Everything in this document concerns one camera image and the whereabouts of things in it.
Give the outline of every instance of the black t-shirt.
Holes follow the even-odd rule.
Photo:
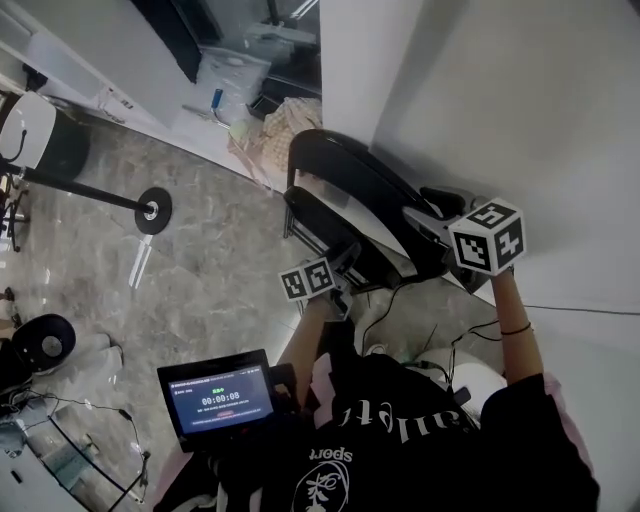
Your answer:
[[[428,378],[386,356],[334,371],[333,420],[289,418],[219,476],[228,511],[596,510],[599,487],[566,437],[542,375],[495,393],[481,429]]]

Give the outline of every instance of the round black base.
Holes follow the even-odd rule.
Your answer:
[[[145,235],[157,235],[167,227],[169,220],[171,220],[173,203],[169,192],[163,188],[153,187],[144,192],[138,201],[150,204],[156,208],[156,212],[151,215],[136,212],[136,226]]]

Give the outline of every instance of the timer display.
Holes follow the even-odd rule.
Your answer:
[[[202,399],[202,405],[212,405],[215,403],[226,402],[227,400],[240,400],[240,393],[229,393],[228,395],[217,395]]]
[[[260,366],[170,382],[169,390],[185,434],[246,423],[273,412]]]

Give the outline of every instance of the beige cloth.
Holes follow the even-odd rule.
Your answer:
[[[289,145],[300,132],[322,128],[322,102],[312,98],[285,98],[262,127],[262,156],[287,171]]]

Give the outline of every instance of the marble floor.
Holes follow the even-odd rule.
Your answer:
[[[166,188],[174,201],[169,227],[149,240],[129,211],[31,185],[32,223],[21,253],[0,254],[6,262],[0,288],[14,289],[25,320],[55,312],[71,321],[79,345],[90,334],[106,333],[122,347],[124,367],[117,379],[87,390],[86,398],[132,413],[140,445],[151,452],[151,496],[176,444],[156,368],[257,348],[275,363],[299,320],[295,305],[284,300],[277,273],[311,253],[297,240],[282,238],[280,196],[144,135],[87,122],[92,148],[79,180],[131,198],[150,186]],[[146,265],[136,275],[139,253]],[[389,297],[378,291],[358,298],[357,339],[384,312]],[[434,280],[401,290],[367,343],[383,343],[389,354],[408,360],[421,352],[436,325],[431,347],[444,347],[469,326],[494,317],[488,304]],[[459,347],[501,371],[499,344],[467,337]],[[97,463],[107,473],[121,483],[136,476],[135,437],[117,413],[69,406],[58,417],[74,439],[91,435],[101,450]],[[61,443],[46,424],[36,435],[42,451]],[[77,492],[93,510],[108,509],[119,495],[91,469]],[[118,508],[140,509],[129,499]]]

